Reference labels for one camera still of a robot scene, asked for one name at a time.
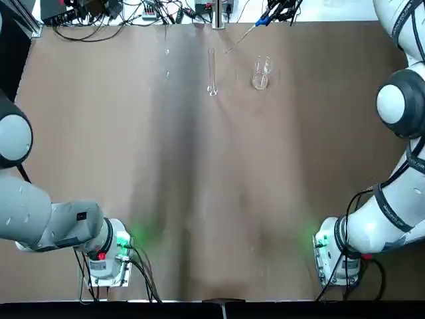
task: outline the green light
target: green light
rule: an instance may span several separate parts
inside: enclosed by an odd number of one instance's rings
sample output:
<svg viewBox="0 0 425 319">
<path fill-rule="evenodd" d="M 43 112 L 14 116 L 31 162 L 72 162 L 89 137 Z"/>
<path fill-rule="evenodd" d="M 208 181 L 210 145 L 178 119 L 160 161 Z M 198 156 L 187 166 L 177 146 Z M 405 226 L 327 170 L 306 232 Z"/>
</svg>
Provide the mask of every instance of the green light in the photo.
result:
<svg viewBox="0 0 425 319">
<path fill-rule="evenodd" d="M 329 244 L 329 231 L 320 231 L 316 235 L 317 243 L 320 245 L 328 245 Z"/>
<path fill-rule="evenodd" d="M 117 246 L 121 247 L 119 255 L 128 256 L 128 249 L 124 246 L 130 246 L 130 235 L 125 231 L 117 231 Z"/>
</svg>

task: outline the table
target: table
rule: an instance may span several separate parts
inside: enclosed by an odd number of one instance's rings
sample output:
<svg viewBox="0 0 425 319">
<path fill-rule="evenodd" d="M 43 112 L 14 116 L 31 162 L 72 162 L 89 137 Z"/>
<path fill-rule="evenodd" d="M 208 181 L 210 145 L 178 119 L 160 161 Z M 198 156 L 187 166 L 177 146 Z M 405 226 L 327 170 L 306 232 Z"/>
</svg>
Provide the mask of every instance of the table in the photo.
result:
<svg viewBox="0 0 425 319">
<path fill-rule="evenodd" d="M 46 29 L 23 73 L 17 105 L 34 130 L 32 181 L 53 201 L 96 199 L 121 219 L 166 300 L 314 299 L 311 236 L 352 194 L 385 179 L 404 149 L 375 110 L 379 85 L 405 66 L 378 22 L 276 23 L 224 56 L 248 27 L 128 27 L 91 44 Z M 274 61 L 261 92 L 250 84 L 258 55 Z M 72 250 L 0 249 L 1 301 L 77 298 Z M 423 298 L 421 249 L 381 257 L 385 298 Z M 378 286 L 368 270 L 353 298 L 372 298 Z M 145 298 L 141 277 L 110 298 Z"/>
</svg>

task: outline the glass beaker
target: glass beaker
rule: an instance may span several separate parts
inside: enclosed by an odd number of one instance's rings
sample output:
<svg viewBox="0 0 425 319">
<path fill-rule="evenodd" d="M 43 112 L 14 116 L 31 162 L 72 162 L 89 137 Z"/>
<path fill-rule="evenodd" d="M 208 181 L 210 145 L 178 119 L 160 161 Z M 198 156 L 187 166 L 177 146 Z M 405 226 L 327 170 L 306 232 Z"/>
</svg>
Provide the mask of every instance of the glass beaker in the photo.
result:
<svg viewBox="0 0 425 319">
<path fill-rule="evenodd" d="M 267 75 L 270 74 L 270 72 L 273 69 L 273 62 L 272 59 L 268 56 L 266 58 L 263 58 L 259 56 L 255 60 L 254 65 L 254 76 L 252 77 L 252 85 L 257 90 L 263 90 L 267 87 L 268 84 L 268 77 Z"/>
</svg>

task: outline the glass test tube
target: glass test tube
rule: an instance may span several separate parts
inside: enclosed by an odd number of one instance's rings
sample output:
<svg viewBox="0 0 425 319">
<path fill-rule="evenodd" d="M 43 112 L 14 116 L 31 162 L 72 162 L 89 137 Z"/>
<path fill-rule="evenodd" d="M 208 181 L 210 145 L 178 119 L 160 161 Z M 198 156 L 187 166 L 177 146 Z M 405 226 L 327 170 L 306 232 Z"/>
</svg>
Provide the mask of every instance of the glass test tube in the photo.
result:
<svg viewBox="0 0 425 319">
<path fill-rule="evenodd" d="M 208 49 L 208 69 L 210 82 L 207 87 L 207 91 L 211 96 L 217 95 L 217 87 L 215 84 L 215 57 L 214 57 L 214 48 Z"/>
</svg>

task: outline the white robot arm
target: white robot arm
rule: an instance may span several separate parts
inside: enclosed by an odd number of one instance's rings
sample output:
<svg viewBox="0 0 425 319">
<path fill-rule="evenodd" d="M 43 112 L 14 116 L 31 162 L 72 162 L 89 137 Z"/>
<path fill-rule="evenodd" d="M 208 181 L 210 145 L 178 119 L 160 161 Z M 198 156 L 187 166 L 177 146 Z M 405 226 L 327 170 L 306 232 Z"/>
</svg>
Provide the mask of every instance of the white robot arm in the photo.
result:
<svg viewBox="0 0 425 319">
<path fill-rule="evenodd" d="M 123 261 L 129 252 L 122 245 L 131 239 L 119 220 L 104 217 L 95 201 L 52 203 L 45 191 L 8 172 L 32 145 L 27 117 L 0 92 L 0 239 L 32 252 L 74 247 L 88 255 L 94 285 L 127 286 L 131 264 Z"/>
<path fill-rule="evenodd" d="M 318 275 L 325 286 L 355 284 L 362 254 L 375 254 L 425 237 L 425 3 L 374 0 L 379 21 L 394 43 L 414 61 L 378 89 L 378 114 L 408 146 L 392 175 L 369 191 L 358 210 L 327 218 L 313 236 Z M 345 227 L 347 222 L 347 242 Z M 347 271 L 345 258 L 348 256 Z"/>
</svg>

